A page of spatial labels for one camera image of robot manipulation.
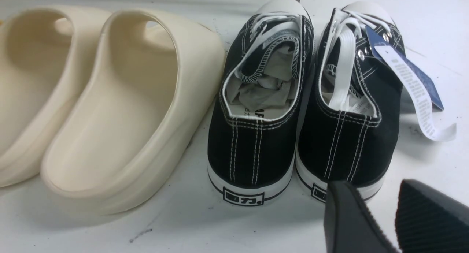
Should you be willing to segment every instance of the price tag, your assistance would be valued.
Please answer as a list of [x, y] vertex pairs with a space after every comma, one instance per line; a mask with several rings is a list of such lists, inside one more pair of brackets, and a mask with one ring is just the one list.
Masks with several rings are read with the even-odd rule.
[[409, 92], [414, 103], [417, 119], [423, 134], [432, 141], [452, 141], [456, 138], [456, 124], [445, 129], [437, 129], [432, 119], [432, 100], [417, 74], [411, 66], [391, 46], [374, 46], [380, 58], [392, 69]]

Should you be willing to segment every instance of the metal eyelet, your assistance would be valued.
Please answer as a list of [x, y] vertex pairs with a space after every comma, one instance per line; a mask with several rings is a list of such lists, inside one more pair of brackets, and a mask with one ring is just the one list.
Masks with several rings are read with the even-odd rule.
[[384, 39], [386, 42], [389, 42], [389, 37], [387, 36], [386, 33], [383, 33], [383, 39]]
[[365, 60], [365, 54], [363, 53], [362, 50], [358, 50], [357, 55], [359, 56], [360, 60], [362, 61]]

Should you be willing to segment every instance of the white shoelace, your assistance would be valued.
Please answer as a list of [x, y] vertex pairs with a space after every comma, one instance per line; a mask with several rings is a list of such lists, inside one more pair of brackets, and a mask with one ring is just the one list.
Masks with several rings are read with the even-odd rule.
[[287, 13], [287, 12], [270, 12], [270, 13], [262, 13], [257, 16], [251, 26], [249, 41], [252, 41], [256, 37], [256, 31], [258, 28], [265, 22], [262, 30], [259, 33], [259, 36], [264, 34], [265, 29], [267, 28], [268, 22], [274, 21], [293, 21], [296, 18], [300, 17], [298, 14], [294, 13]]
[[[357, 109], [359, 104], [362, 104], [362, 100], [359, 100], [349, 92], [355, 63], [356, 39], [363, 37], [362, 30], [364, 30], [366, 26], [369, 26], [371, 29], [376, 29], [378, 25], [381, 25], [391, 34], [391, 28], [384, 21], [361, 13], [347, 12], [350, 16], [337, 26], [327, 55], [329, 58], [330, 53], [339, 39], [340, 54], [335, 74], [334, 92], [329, 102], [329, 107], [337, 111], [353, 111]], [[353, 32], [347, 24], [355, 26], [355, 32]]]

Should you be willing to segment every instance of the black canvas sneaker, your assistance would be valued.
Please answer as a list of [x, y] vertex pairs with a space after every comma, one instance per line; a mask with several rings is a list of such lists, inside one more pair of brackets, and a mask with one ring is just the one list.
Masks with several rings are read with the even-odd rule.
[[298, 176], [321, 202], [335, 180], [349, 181], [364, 199], [376, 194], [397, 143], [402, 83], [373, 57], [366, 27], [405, 54], [380, 6], [358, 2], [333, 11], [296, 151]]
[[313, 38], [303, 6], [273, 0], [231, 45], [208, 140], [208, 174], [223, 200], [261, 206], [290, 182]]

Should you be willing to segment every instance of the foam slide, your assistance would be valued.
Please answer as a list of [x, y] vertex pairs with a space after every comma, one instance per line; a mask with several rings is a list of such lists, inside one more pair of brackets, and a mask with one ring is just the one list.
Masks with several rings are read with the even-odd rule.
[[44, 157], [46, 185], [73, 208], [99, 214], [146, 201], [213, 101], [224, 61], [219, 36], [186, 18], [113, 14], [89, 84]]
[[0, 27], [0, 187], [39, 173], [47, 146], [88, 82], [110, 15], [40, 7]]

